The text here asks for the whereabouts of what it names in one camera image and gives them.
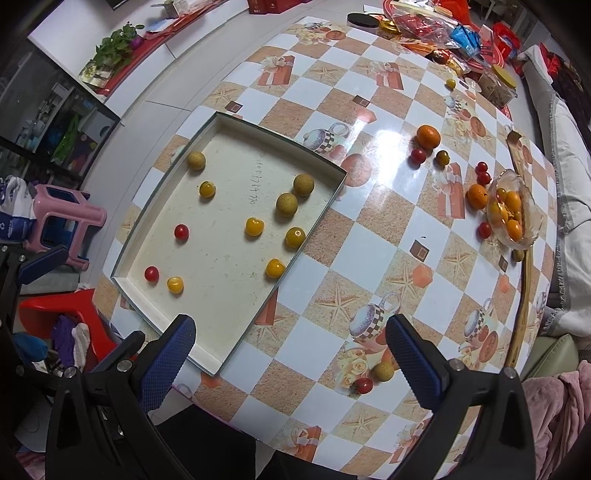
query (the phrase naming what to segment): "plastic bag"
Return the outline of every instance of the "plastic bag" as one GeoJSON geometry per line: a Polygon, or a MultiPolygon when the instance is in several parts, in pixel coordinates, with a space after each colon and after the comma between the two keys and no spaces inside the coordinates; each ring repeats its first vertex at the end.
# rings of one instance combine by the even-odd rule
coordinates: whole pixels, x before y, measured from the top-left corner
{"type": "Polygon", "coordinates": [[[0,179],[0,241],[26,240],[34,222],[33,197],[27,182],[11,175],[0,179]]]}
{"type": "Polygon", "coordinates": [[[468,30],[464,25],[456,27],[450,36],[461,45],[462,50],[468,57],[480,53],[480,35],[468,30]]]}
{"type": "Polygon", "coordinates": [[[399,15],[394,17],[394,23],[399,30],[406,30],[437,48],[460,48],[460,44],[450,38],[451,29],[434,18],[425,15],[399,15]]]}

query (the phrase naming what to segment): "clear glass bowl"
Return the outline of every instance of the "clear glass bowl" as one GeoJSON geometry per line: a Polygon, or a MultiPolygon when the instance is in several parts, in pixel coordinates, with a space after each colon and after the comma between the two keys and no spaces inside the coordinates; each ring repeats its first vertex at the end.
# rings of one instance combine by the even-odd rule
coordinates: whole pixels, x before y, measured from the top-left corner
{"type": "Polygon", "coordinates": [[[486,215],[496,237],[503,245],[513,250],[527,250],[530,248],[540,234],[542,216],[540,211],[535,207],[534,198],[523,179],[513,170],[505,170],[494,179],[488,192],[486,215]],[[499,218],[499,202],[496,198],[496,190],[500,188],[508,192],[519,192],[521,198],[521,226],[523,236],[518,242],[511,239],[507,232],[505,220],[499,218]]]}

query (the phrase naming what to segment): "blue gripper pad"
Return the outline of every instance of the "blue gripper pad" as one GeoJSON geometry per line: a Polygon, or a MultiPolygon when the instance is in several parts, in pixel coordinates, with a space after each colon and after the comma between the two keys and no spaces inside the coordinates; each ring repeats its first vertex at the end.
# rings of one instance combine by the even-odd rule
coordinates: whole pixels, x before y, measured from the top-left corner
{"type": "Polygon", "coordinates": [[[195,322],[187,315],[184,317],[184,321],[173,332],[141,379],[139,406],[146,414],[162,405],[195,344],[195,322]]]}
{"type": "Polygon", "coordinates": [[[444,361],[443,356],[432,343],[423,340],[406,317],[400,314],[388,319],[386,342],[419,405],[436,412],[449,379],[446,371],[441,370],[441,366],[436,369],[433,362],[444,361]]]}

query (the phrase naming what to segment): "red bag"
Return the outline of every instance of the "red bag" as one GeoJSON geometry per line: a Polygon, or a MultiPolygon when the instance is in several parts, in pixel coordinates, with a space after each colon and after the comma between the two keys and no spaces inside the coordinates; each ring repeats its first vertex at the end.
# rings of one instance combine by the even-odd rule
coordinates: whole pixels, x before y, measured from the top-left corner
{"type": "Polygon", "coordinates": [[[440,7],[447,8],[453,18],[461,22],[462,25],[470,25],[470,14],[468,2],[466,0],[440,0],[437,2],[440,7]]]}

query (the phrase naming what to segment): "table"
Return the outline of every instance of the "table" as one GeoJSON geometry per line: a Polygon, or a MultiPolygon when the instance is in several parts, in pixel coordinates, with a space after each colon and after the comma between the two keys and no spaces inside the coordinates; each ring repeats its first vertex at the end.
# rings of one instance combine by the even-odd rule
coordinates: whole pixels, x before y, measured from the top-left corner
{"type": "MultiPolygon", "coordinates": [[[[312,17],[292,25],[236,68],[173,136],[113,241],[95,305],[120,334],[157,336],[108,276],[171,159],[215,109],[315,148],[348,171],[344,192],[221,374],[211,378],[186,362],[174,385],[273,448],[386,478],[430,412],[400,370],[367,395],[349,388],[379,361],[393,362],[379,335],[361,340],[365,323],[400,310],[447,358],[490,372],[505,363],[521,369],[553,271],[554,169],[527,139],[516,167],[544,223],[526,255],[526,276],[494,236],[476,236],[483,214],[465,206],[464,194],[477,162],[494,176],[513,168],[512,122],[460,81],[447,90],[451,75],[364,31],[312,17]],[[442,134],[451,157],[444,170],[433,156],[419,168],[408,163],[422,124],[442,134]]],[[[477,413],[468,412],[441,474],[456,464],[477,413]]]]}

